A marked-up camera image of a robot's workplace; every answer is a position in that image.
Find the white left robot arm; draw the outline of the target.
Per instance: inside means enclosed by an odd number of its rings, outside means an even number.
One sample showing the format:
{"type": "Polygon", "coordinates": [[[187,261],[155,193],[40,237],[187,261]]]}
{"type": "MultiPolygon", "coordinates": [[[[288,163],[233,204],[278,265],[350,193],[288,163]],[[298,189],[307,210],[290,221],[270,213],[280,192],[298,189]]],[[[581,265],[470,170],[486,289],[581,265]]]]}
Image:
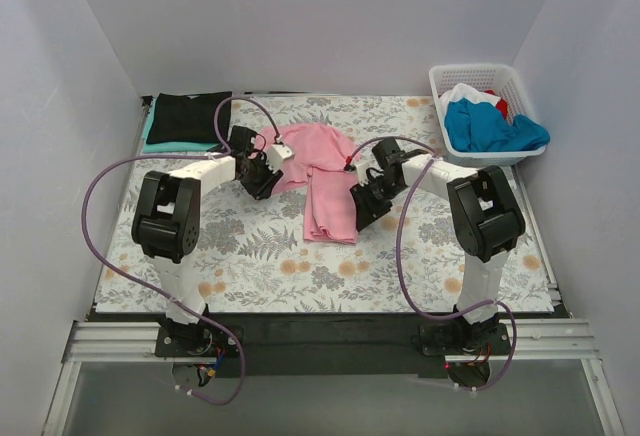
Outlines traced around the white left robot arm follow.
{"type": "Polygon", "coordinates": [[[200,236],[201,203],[218,187],[239,181],[256,200],[271,196],[294,150],[281,136],[271,145],[255,147],[260,135],[235,126],[231,153],[209,153],[180,169],[145,174],[132,224],[132,238],[151,259],[168,295],[165,318],[183,325],[178,343],[193,356],[205,354],[213,342],[211,329],[198,322],[206,309],[193,269],[193,252],[200,236]]]}

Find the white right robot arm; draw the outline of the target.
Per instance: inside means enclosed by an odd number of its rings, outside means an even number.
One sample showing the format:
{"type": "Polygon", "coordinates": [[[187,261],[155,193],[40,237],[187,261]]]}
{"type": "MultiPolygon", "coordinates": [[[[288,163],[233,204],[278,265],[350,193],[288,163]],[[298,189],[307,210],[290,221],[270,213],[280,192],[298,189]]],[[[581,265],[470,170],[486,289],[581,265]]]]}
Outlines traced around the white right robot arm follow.
{"type": "Polygon", "coordinates": [[[373,139],[375,166],[354,155],[345,171],[357,182],[350,193],[356,228],[363,230],[386,215],[400,193],[418,190],[450,206],[454,234],[465,253],[461,293],[451,313],[429,316],[430,344],[475,353],[498,330],[499,288],[504,266],[526,223],[503,170],[473,169],[443,160],[426,149],[402,150],[393,137],[373,139]]]}

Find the pink t shirt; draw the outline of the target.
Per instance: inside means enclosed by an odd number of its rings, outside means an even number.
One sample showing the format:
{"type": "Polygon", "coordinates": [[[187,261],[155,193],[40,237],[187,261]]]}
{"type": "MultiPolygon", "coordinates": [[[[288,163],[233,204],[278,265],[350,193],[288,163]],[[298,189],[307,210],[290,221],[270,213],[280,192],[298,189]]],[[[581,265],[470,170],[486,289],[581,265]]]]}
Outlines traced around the pink t shirt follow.
{"type": "Polygon", "coordinates": [[[346,172],[346,159],[356,149],[333,126],[298,123],[280,128],[282,141],[294,158],[285,162],[275,194],[305,188],[303,236],[308,242],[357,242],[356,209],[350,189],[357,176],[346,172]]]}

